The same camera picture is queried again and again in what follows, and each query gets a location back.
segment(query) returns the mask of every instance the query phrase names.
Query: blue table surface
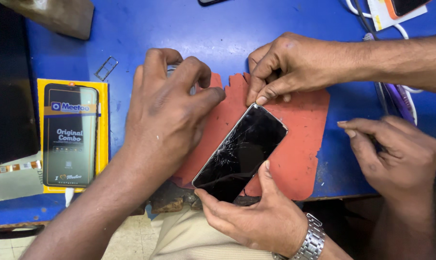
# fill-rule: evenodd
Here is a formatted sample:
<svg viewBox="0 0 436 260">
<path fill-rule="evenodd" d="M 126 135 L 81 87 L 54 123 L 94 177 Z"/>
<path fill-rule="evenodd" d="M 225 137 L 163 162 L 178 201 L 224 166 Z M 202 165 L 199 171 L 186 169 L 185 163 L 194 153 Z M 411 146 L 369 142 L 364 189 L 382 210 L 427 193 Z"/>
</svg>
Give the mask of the blue table surface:
<svg viewBox="0 0 436 260">
<path fill-rule="evenodd" d="M 111 156 L 123 144 L 134 71 L 143 63 L 148 48 L 173 48 L 183 57 L 196 56 L 227 85 L 229 75 L 248 72 L 247 57 L 253 50 L 284 32 L 341 42 L 358 42 L 365 34 L 359 17 L 349 12 L 344 0 L 228 0 L 208 7 L 196 0 L 93 2 L 88 41 L 50 32 L 30 20 L 26 20 L 26 27 L 34 79 L 99 81 L 93 73 L 101 64 L 109 56 L 118 60 L 106 79 Z M 427 6 L 428 13 L 402 23 L 411 38 L 436 34 L 436 0 Z M 393 27 L 378 35 L 383 39 L 402 38 Z M 311 197 L 374 193 L 360 172 L 347 135 L 336 126 L 340 120 L 383 115 L 373 84 L 351 82 L 327 90 L 330 106 Z M 423 92 L 413 99 L 418 127 L 436 137 L 436 94 Z M 63 194 L 3 201 L 0 224 L 51 220 L 63 208 Z"/>
</svg>

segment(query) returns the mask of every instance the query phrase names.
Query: watch bracelet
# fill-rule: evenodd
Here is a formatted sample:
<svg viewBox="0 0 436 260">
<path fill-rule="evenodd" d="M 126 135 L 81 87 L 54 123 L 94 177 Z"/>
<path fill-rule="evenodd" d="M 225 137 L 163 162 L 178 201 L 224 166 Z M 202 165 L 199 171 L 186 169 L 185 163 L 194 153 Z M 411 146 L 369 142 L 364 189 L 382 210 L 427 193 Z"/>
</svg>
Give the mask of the watch bracelet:
<svg viewBox="0 0 436 260">
<path fill-rule="evenodd" d="M 309 213 L 306 214 L 306 217 L 308 220 L 306 238 L 300 250 L 290 260 L 317 260 L 324 248 L 325 232 L 322 228 L 322 222 Z M 272 253 L 272 256 L 274 260 L 289 260 L 278 253 Z"/>
</svg>

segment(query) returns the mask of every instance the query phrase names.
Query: orange phone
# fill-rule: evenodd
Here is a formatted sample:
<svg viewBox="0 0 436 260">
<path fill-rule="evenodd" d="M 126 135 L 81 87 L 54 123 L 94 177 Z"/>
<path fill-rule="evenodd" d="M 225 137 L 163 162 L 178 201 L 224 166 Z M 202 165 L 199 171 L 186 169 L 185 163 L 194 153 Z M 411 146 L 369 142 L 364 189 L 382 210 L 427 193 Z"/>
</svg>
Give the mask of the orange phone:
<svg viewBox="0 0 436 260">
<path fill-rule="evenodd" d="M 385 0 L 391 19 L 396 20 L 431 0 Z"/>
</svg>

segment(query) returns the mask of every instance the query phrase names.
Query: cracked phone screen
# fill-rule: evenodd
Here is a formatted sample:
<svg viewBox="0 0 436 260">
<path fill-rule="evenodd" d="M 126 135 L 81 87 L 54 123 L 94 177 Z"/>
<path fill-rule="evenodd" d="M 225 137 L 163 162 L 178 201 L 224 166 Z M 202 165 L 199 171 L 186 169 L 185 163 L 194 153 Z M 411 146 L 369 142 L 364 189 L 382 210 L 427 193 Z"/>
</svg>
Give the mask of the cracked phone screen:
<svg viewBox="0 0 436 260">
<path fill-rule="evenodd" d="M 253 104 L 209 158 L 192 185 L 232 203 L 287 134 L 287 128 Z"/>
</svg>

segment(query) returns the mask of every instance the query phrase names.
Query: tiled floor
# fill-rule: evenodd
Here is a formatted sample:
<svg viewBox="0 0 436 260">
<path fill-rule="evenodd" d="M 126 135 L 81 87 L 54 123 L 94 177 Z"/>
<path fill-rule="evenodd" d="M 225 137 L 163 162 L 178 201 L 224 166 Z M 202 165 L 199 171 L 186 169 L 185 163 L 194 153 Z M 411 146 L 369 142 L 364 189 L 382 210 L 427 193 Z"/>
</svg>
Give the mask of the tiled floor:
<svg viewBox="0 0 436 260">
<path fill-rule="evenodd" d="M 147 214 L 130 216 L 114 233 L 103 260 L 148 260 L 157 244 L 157 235 Z M 0 260 L 19 259 L 34 238 L 0 240 Z"/>
</svg>

